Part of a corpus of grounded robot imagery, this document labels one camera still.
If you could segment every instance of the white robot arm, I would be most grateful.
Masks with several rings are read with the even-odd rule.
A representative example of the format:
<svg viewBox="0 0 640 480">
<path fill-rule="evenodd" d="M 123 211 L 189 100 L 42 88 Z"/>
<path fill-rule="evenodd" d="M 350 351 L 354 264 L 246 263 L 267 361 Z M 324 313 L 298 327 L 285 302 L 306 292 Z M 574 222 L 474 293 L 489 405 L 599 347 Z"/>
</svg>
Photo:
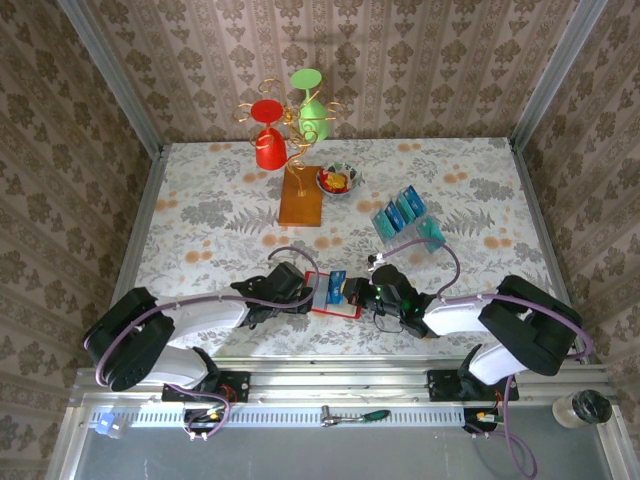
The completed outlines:
<svg viewBox="0 0 640 480">
<path fill-rule="evenodd" d="M 288 262 L 279 264 L 268 277 L 233 283 L 215 293 L 156 299 L 146 289 L 137 288 L 87 332 L 84 344 L 94 361 L 98 365 L 102 362 L 99 374 L 114 391 L 138 383 L 201 387 L 215 368 L 211 359 L 200 349 L 181 349 L 167 343 L 215 328 L 254 328 L 281 311 L 307 313 L 311 308 L 311 292 L 311 288 L 304 286 L 302 273 Z M 498 287 L 499 295 L 442 300 L 418 293 L 393 265 L 385 265 L 373 272 L 371 279 L 348 280 L 343 293 L 351 304 L 378 315 L 397 317 L 419 338 L 462 332 L 492 333 L 495 342 L 474 349 L 464 364 L 468 365 L 467 370 L 459 372 L 461 378 L 466 376 L 467 380 L 484 385 L 493 385 L 526 369 L 554 375 L 575 339 L 573 331 L 553 318 L 494 297 L 502 294 L 528 299 L 561 313 L 575 325 L 580 324 L 580 317 L 569 307 L 515 276 L 505 278 Z M 157 305 L 169 308 L 151 315 L 116 349 L 112 348 L 123 329 L 142 313 L 160 310 Z"/>
</svg>

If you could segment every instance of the bottle cap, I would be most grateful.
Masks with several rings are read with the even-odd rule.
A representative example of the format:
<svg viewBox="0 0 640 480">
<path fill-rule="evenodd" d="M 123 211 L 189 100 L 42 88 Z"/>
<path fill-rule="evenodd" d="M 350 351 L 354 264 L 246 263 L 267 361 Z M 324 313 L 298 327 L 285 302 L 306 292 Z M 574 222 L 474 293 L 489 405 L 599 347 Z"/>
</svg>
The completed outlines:
<svg viewBox="0 0 640 480">
<path fill-rule="evenodd" d="M 571 406 L 580 420 L 590 424 L 605 423 L 613 413 L 611 402 L 595 390 L 576 393 Z"/>
</svg>

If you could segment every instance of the wall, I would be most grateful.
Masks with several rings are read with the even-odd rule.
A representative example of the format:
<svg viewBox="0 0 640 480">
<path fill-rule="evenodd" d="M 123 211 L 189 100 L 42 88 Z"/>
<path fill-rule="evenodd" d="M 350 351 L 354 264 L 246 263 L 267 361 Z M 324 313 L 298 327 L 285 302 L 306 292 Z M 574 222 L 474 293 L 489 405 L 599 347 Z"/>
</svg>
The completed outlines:
<svg viewBox="0 0 640 480">
<path fill-rule="evenodd" d="M 303 67 L 347 106 L 338 137 L 509 136 L 577 0 L 89 5 L 169 143 L 247 138 L 236 105 Z"/>
<path fill-rule="evenodd" d="M 640 452 L 640 2 L 609 0 L 525 160 Z"/>
<path fill-rule="evenodd" d="M 53 1 L 0 2 L 0 478 L 41 478 L 149 159 Z"/>
</svg>

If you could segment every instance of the floral tablecloth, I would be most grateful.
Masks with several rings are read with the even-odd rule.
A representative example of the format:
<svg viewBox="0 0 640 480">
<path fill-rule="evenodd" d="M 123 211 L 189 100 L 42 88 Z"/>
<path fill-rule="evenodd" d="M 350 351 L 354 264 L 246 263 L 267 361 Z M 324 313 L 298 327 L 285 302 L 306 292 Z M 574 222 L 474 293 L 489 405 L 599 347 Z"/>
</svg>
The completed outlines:
<svg viewBox="0 0 640 480">
<path fill-rule="evenodd" d="M 346 199 L 325 197 L 321 227 L 286 228 L 277 223 L 283 171 L 258 169 L 249 143 L 174 144 L 136 285 L 167 296 L 213 291 L 267 274 L 266 257 L 281 245 L 305 249 L 322 271 L 366 276 L 367 256 L 383 248 L 370 215 L 412 184 L 460 257 L 462 276 L 449 295 L 485 291 L 508 274 L 552 292 L 506 139 L 330 140 L 314 146 L 305 161 L 348 161 L 365 183 Z M 296 257 L 298 268 L 309 269 Z M 433 293 L 453 275 L 442 249 L 410 260 L 418 268 L 408 277 L 420 291 Z M 378 322 L 398 329 L 391 317 Z M 407 332 L 380 332 L 371 314 L 350 320 L 311 313 L 281 314 L 255 330 L 192 334 L 176 344 L 218 356 L 440 356 L 464 355 L 484 338 L 469 333 L 419 340 Z"/>
</svg>

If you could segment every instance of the green screwdriver handle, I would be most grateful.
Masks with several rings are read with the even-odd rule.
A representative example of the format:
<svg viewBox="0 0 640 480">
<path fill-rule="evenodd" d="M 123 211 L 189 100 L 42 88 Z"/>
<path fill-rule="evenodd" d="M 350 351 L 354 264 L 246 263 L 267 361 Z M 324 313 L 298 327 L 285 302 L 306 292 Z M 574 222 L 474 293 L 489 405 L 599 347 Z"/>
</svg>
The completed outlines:
<svg viewBox="0 0 640 480">
<path fill-rule="evenodd" d="M 362 416 L 362 422 L 376 422 L 378 420 L 384 420 L 389 415 L 391 415 L 391 410 L 376 410 L 375 412 L 365 413 Z"/>
</svg>

